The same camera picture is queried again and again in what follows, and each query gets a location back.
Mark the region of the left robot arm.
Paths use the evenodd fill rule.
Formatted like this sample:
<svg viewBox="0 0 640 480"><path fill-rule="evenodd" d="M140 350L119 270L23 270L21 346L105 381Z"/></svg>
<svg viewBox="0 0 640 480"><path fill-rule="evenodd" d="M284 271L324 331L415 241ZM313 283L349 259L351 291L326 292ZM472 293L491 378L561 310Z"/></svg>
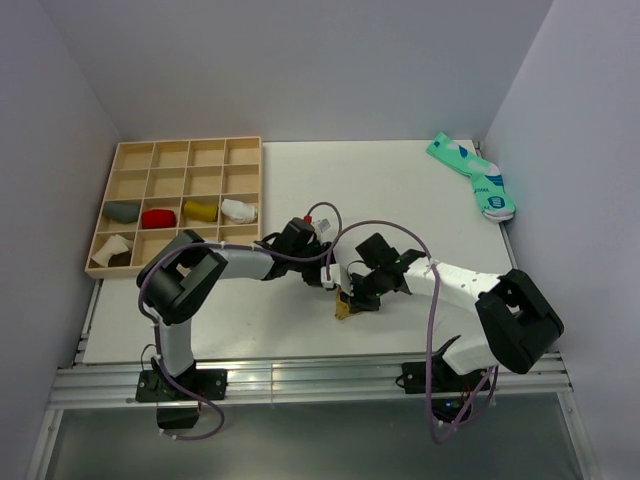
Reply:
<svg viewBox="0 0 640 480"><path fill-rule="evenodd" d="M218 281L270 281L294 271L320 287L321 270L336 262L330 246L298 217L249 245L214 244L191 229L178 234L136 279L139 310L153 324L156 349L136 400L186 400L209 389L197 371L191 327Z"/></svg>

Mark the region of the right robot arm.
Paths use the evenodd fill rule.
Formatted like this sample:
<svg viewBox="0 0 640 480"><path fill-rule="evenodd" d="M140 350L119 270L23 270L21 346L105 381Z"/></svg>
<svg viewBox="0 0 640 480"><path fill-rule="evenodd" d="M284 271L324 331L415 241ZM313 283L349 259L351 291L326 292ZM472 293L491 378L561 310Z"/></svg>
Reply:
<svg viewBox="0 0 640 480"><path fill-rule="evenodd" d="M375 312L389 292L425 295L469 312L475 326L455 332L431 356L424 373L433 392L478 386L482 372L502 366L526 374L562 336L564 324L530 276L511 269L482 273L436 263L419 250L399 253L380 234L356 248L369 273L353 273L336 311Z"/></svg>

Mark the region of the cream and brown striped sock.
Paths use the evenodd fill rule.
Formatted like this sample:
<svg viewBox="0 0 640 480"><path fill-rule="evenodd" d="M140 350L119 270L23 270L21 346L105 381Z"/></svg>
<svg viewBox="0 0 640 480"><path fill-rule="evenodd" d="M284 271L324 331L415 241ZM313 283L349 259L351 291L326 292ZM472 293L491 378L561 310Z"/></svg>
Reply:
<svg viewBox="0 0 640 480"><path fill-rule="evenodd" d="M129 240L120 234L113 234L92 255L91 259L100 267L108 267L110 260L114 256L130 253L132 248L132 240Z"/></svg>

